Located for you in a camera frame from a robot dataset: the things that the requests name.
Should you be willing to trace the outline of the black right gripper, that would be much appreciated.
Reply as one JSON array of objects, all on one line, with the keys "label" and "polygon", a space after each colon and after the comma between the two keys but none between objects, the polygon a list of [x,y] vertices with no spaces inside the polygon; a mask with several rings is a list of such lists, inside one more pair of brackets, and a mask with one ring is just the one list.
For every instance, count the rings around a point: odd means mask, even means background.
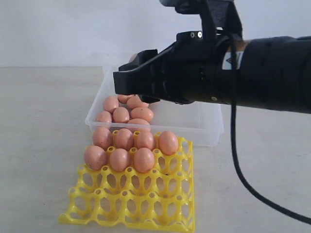
[{"label": "black right gripper", "polygon": [[179,34],[180,40],[165,50],[144,50],[133,61],[113,72],[116,94],[138,95],[143,102],[167,100],[177,104],[194,101],[233,104],[233,65],[221,91],[217,73],[226,49],[233,49],[233,34],[219,31],[216,44]]}]

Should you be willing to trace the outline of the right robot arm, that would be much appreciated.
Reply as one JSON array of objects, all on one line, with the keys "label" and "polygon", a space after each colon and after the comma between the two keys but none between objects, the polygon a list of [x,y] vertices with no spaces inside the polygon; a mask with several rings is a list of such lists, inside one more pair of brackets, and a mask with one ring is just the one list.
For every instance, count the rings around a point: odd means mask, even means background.
[{"label": "right robot arm", "polygon": [[231,104],[275,111],[311,111],[311,39],[243,41],[226,35],[208,44],[180,33],[164,51],[145,50],[113,73],[115,92],[148,103],[166,100]]}]

